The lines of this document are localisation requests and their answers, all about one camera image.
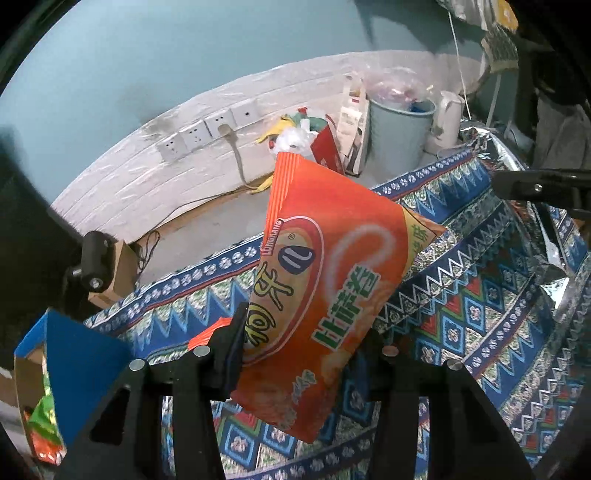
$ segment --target light blue trash bin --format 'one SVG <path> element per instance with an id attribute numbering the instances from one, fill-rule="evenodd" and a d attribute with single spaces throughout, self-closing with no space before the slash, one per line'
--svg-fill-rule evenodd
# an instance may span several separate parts
<path id="1" fill-rule="evenodd" d="M 394 178 L 418 167 L 435 108 L 431 100 L 406 111 L 370 99 L 370 158 L 383 173 Z"/>

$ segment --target logo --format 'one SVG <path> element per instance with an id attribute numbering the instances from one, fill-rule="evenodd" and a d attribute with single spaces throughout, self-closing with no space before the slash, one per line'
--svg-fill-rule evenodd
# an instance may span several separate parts
<path id="1" fill-rule="evenodd" d="M 292 275 L 305 272 L 315 258 L 314 250 L 301 245 L 290 245 L 279 250 L 279 265 Z"/>

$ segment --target black clamp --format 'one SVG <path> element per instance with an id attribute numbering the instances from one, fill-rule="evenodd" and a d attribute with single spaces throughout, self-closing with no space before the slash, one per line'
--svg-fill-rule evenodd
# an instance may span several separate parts
<path id="1" fill-rule="evenodd" d="M 227 400 L 238 383 L 247 309 L 242 303 L 207 345 L 178 360 L 158 365 L 133 360 L 69 448 L 56 480 L 164 479 L 164 396 L 173 398 L 176 478 L 225 478 L 210 401 Z"/>
<path id="2" fill-rule="evenodd" d="M 530 464 L 494 405 L 456 359 L 412 360 L 373 330 L 365 357 L 369 399 L 381 401 L 368 479 L 414 479 L 419 397 L 428 397 L 430 480 L 534 480 Z"/>
<path id="3" fill-rule="evenodd" d="M 548 203 L 568 210 L 573 218 L 591 219 L 589 170 L 499 170 L 492 173 L 491 182 L 501 199 Z"/>

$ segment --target screw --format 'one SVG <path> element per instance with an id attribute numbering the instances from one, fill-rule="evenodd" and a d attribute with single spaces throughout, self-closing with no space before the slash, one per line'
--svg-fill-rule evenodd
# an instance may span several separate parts
<path id="1" fill-rule="evenodd" d="M 103 281 L 100 278 L 91 278 L 90 286 L 96 290 L 97 288 L 101 288 L 103 286 Z"/>
<path id="2" fill-rule="evenodd" d="M 395 345 L 387 345 L 382 348 L 382 355 L 383 356 L 397 356 L 400 353 L 398 347 Z"/>
<path id="3" fill-rule="evenodd" d="M 462 362 L 455 358 L 451 358 L 447 361 L 447 367 L 449 370 L 455 370 L 457 372 L 458 370 L 461 370 L 463 366 Z"/>
<path id="4" fill-rule="evenodd" d="M 132 372 L 137 372 L 139 370 L 142 370 L 145 364 L 146 364 L 145 360 L 142 360 L 141 358 L 136 358 L 135 360 L 132 360 L 129 363 L 129 369 Z"/>
<path id="5" fill-rule="evenodd" d="M 207 345 L 199 345 L 193 349 L 193 355 L 208 356 L 209 352 L 211 352 L 211 351 L 212 351 L 212 349 L 210 349 Z"/>

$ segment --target electrical outlet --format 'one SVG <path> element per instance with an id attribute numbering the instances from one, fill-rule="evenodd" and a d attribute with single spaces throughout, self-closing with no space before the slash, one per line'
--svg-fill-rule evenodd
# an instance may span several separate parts
<path id="1" fill-rule="evenodd" d="M 230 110 L 238 128 L 253 124 L 261 119 L 261 113 L 254 98 L 237 103 Z"/>
<path id="2" fill-rule="evenodd" d="M 183 137 L 178 133 L 173 133 L 169 137 L 158 142 L 156 148 L 160 151 L 163 160 L 167 162 L 176 161 L 189 153 L 187 145 L 185 145 L 183 141 Z"/>
<path id="3" fill-rule="evenodd" d="M 213 113 L 205 119 L 205 124 L 212 135 L 212 138 L 220 138 L 220 132 L 217 128 L 220 125 L 228 124 L 233 130 L 236 129 L 236 122 L 232 116 L 232 112 L 229 108 L 220 110 L 219 112 Z"/>
<path id="4" fill-rule="evenodd" d="M 205 125 L 203 120 L 183 128 L 180 134 L 189 151 L 202 147 L 212 140 L 212 135 L 209 133 L 207 125 Z"/>

